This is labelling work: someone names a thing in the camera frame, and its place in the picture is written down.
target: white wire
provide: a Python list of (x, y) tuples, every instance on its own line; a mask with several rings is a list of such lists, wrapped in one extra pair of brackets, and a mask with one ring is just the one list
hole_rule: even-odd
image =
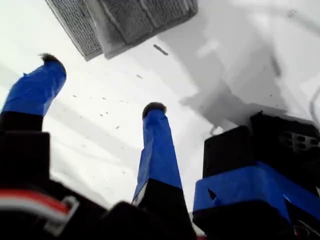
[(54, 222), (66, 222), (67, 215), (63, 214), (51, 207), (43, 205), (39, 202), (32, 201), (29, 199), (21, 199), (18, 197), (0, 197), (0, 211), (23, 211), (44, 218), (50, 219)]

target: black plastic part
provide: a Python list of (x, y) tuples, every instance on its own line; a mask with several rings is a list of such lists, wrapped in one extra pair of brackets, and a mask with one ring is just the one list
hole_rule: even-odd
[(150, 178), (138, 208), (157, 216), (176, 239), (196, 239), (182, 189)]
[(126, 202), (115, 205), (91, 231), (90, 239), (176, 240), (156, 216)]
[[(320, 140), (318, 130), (311, 124), (263, 113), (251, 117), (251, 125), (254, 158), (267, 163), (291, 181), (319, 196), (316, 186), (320, 186), (320, 148), (297, 148), (302, 141)], [(284, 139), (291, 141), (291, 146)]]
[(41, 131), (44, 117), (15, 111), (0, 114), (0, 131)]
[(204, 142), (203, 178), (254, 164), (250, 133), (245, 126), (213, 136)]
[(296, 239), (277, 209), (259, 200), (193, 212), (193, 222), (207, 239)]
[(49, 133), (1, 132), (0, 153), (0, 186), (38, 183), (49, 179)]

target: dust speck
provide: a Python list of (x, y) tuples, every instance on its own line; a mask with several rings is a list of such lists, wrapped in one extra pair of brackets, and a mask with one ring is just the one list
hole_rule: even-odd
[(163, 55), (168, 56), (169, 53), (167, 53), (165, 50), (163, 50), (161, 47), (159, 47), (158, 45), (154, 44), (153, 47), (155, 49), (157, 49), (159, 52), (161, 52)]
[(286, 15), (289, 17), (289, 18), (293, 18), (295, 15), (297, 14), (297, 10), (295, 9), (291, 9), (289, 10)]

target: blue tape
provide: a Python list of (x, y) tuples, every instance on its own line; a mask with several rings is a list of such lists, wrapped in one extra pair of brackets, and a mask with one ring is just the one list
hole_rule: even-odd
[(23, 74), (11, 88), (2, 112), (46, 115), (52, 101), (65, 84), (66, 73), (56, 61), (48, 61)]
[(161, 110), (151, 110), (144, 118), (143, 144), (133, 199), (148, 179), (182, 189), (171, 129)]
[(305, 190), (300, 185), (287, 179), (263, 162), (257, 162), (258, 167), (266, 171), (282, 190), (282, 195), (291, 204), (306, 211), (320, 221), (320, 198)]
[[(215, 199), (211, 199), (208, 189), (216, 194)], [(269, 203), (290, 221), (282, 190), (264, 169), (256, 166), (238, 168), (197, 181), (193, 211), (252, 200)]]

